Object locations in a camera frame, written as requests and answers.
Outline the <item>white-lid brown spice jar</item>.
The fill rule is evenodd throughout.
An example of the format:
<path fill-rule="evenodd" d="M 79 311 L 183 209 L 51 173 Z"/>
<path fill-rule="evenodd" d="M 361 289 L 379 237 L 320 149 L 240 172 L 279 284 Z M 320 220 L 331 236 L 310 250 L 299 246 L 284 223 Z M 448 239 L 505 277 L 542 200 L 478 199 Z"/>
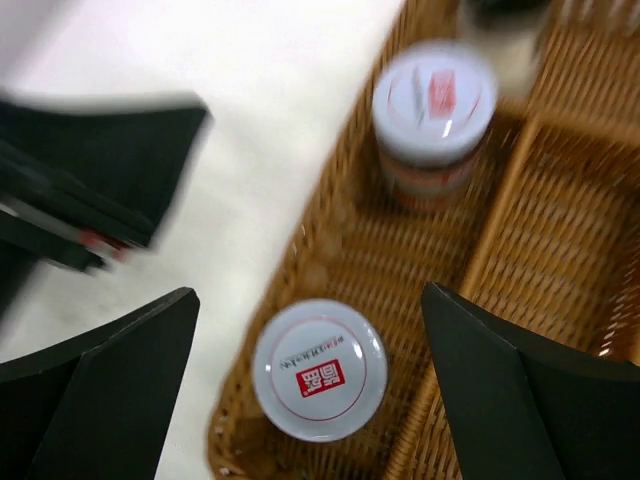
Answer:
<path fill-rule="evenodd" d="M 330 299 L 294 303 L 270 319 L 252 359 L 266 417 L 298 440 L 342 440 L 366 425 L 385 394 L 388 360 L 377 331 Z"/>

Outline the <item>orange-label spice jar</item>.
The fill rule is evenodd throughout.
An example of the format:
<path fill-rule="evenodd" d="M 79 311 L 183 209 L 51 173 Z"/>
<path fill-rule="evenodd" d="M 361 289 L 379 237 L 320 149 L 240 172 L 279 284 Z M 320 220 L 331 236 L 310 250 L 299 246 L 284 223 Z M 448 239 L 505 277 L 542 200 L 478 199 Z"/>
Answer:
<path fill-rule="evenodd" d="M 395 56 L 371 103 L 392 198 L 412 210 L 447 203 L 477 166 L 497 100 L 490 63 L 465 43 L 428 40 Z"/>

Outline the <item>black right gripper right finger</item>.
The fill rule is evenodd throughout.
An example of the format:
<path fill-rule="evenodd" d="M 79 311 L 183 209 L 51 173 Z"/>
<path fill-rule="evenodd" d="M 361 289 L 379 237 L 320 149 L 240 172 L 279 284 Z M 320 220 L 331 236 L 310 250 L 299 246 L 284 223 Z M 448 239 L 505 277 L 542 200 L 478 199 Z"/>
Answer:
<path fill-rule="evenodd" d="M 421 306 L 463 478 L 638 478 L 638 366 L 550 340 L 436 283 Z"/>

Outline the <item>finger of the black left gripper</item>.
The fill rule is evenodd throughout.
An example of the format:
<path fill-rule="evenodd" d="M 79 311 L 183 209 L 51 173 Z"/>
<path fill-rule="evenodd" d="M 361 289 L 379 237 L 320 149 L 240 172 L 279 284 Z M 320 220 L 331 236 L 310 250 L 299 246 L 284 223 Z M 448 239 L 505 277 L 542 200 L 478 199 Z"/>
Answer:
<path fill-rule="evenodd" d="M 76 112 L 1 102 L 1 250 L 85 272 L 148 248 L 209 118 L 197 98 Z"/>

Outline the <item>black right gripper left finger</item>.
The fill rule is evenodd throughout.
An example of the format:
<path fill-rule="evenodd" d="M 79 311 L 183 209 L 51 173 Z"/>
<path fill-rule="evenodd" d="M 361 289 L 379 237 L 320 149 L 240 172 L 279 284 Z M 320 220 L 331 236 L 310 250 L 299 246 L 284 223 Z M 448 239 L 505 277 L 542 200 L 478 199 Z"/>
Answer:
<path fill-rule="evenodd" d="M 2 363 L 2 478 L 154 478 L 199 308 L 178 288 Z"/>

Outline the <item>clear-cap salt grinder bottle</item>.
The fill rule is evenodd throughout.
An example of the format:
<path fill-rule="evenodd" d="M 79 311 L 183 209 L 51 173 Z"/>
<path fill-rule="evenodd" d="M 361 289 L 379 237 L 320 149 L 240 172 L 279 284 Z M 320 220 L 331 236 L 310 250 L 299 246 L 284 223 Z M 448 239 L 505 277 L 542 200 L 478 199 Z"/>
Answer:
<path fill-rule="evenodd" d="M 552 3 L 547 0 L 461 1 L 456 33 L 486 57 L 503 96 L 525 98 L 542 63 Z"/>

